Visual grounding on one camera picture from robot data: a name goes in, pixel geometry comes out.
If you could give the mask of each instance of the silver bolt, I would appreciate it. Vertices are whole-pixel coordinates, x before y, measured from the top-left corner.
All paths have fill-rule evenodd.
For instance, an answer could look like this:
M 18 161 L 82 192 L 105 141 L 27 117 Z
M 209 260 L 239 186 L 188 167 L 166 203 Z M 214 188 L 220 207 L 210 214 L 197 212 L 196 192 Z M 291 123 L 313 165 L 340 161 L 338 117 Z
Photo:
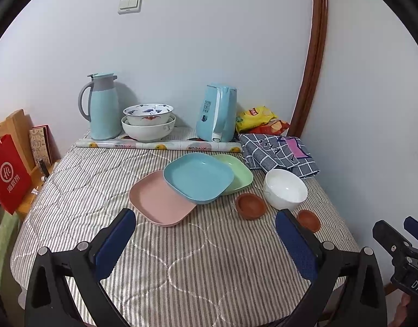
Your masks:
M 88 242 L 86 242 L 86 241 L 83 241 L 83 242 L 80 242 L 78 245 L 77 245 L 77 249 L 79 250 L 79 251 L 84 251 L 84 250 L 86 250 L 87 248 L 88 248 Z
M 367 255 L 373 255 L 374 254 L 374 251 L 371 247 L 365 247 L 363 249 L 363 252 L 365 252 L 365 254 L 367 254 Z
M 38 250 L 38 254 L 39 254 L 39 255 L 45 255 L 45 254 L 47 253 L 47 251 L 48 251 L 48 248 L 47 248 L 47 247 L 41 247 L 41 248 Z
M 334 250 L 334 244 L 330 241 L 325 241 L 322 246 L 327 250 L 327 251 L 332 251 Z

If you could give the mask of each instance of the small terracotta bowl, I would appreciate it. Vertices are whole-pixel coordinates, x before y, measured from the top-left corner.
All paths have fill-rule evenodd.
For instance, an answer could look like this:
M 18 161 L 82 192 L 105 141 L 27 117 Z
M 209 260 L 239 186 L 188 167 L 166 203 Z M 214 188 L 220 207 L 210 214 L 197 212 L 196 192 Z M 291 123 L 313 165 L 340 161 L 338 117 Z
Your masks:
M 318 232 L 321 229 L 321 221 L 309 210 L 300 210 L 297 214 L 297 220 L 301 226 L 308 228 L 313 233 Z
M 243 193 L 236 198 L 236 210 L 246 220 L 255 220 L 266 213 L 266 204 L 255 194 Z

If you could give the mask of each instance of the blue gripper pad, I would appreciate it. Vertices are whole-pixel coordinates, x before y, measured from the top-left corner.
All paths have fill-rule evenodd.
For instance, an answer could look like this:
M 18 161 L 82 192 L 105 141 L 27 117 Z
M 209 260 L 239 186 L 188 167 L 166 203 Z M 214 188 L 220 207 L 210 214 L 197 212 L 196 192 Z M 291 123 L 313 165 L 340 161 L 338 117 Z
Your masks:
M 98 281 L 110 276 L 130 237 L 132 237 L 135 227 L 135 214 L 128 210 L 96 254 L 95 276 Z
M 404 220 L 404 229 L 418 240 L 418 221 L 411 216 Z
M 276 215 L 276 231 L 301 276 L 314 281 L 318 276 L 316 257 L 295 225 L 282 211 Z

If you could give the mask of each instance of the white logo on red bag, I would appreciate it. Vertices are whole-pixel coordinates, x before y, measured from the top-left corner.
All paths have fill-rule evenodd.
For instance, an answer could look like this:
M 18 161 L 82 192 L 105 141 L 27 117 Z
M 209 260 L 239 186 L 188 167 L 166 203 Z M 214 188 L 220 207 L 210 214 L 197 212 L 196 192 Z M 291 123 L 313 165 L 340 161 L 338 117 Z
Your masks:
M 5 183 L 9 183 L 14 178 L 14 168 L 9 162 L 4 162 L 0 166 L 0 177 Z

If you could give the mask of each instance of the white bowl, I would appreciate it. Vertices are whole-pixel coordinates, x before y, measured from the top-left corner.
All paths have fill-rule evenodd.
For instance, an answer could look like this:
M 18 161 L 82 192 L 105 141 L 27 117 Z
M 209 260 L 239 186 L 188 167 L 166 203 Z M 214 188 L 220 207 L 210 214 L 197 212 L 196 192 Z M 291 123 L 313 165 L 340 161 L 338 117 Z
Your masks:
M 169 122 L 173 107 L 168 104 L 137 104 L 126 108 L 123 113 L 130 125 L 160 125 Z
M 169 135 L 174 129 L 175 122 L 176 117 L 173 114 L 170 115 L 168 123 L 160 125 L 130 125 L 129 120 L 126 117 L 121 119 L 121 124 L 123 125 L 123 129 L 126 134 L 142 143 L 151 143 Z
M 293 210 L 307 198 L 307 187 L 293 173 L 274 168 L 265 176 L 264 195 L 275 209 Z

